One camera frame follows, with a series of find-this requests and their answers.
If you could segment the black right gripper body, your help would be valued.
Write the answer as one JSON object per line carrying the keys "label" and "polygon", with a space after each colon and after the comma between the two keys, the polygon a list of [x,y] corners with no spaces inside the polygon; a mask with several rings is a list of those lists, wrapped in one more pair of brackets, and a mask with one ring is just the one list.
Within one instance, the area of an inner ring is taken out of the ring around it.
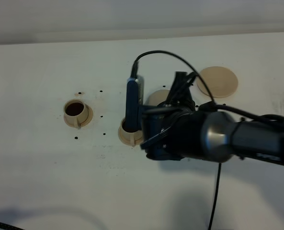
{"label": "black right gripper body", "polygon": [[196,77],[195,72],[176,72],[166,100],[142,113],[144,142],[140,147],[148,159],[179,161],[202,155],[204,112],[196,111],[189,90]]}

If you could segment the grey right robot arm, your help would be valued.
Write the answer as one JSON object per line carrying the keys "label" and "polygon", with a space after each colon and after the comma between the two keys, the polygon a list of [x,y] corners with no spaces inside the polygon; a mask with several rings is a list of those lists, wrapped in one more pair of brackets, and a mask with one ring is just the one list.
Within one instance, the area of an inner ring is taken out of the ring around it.
{"label": "grey right robot arm", "polygon": [[208,102],[195,108],[195,72],[177,72],[166,101],[142,113],[141,144],[155,161],[183,158],[224,163],[233,156],[284,166],[284,117],[253,115]]}

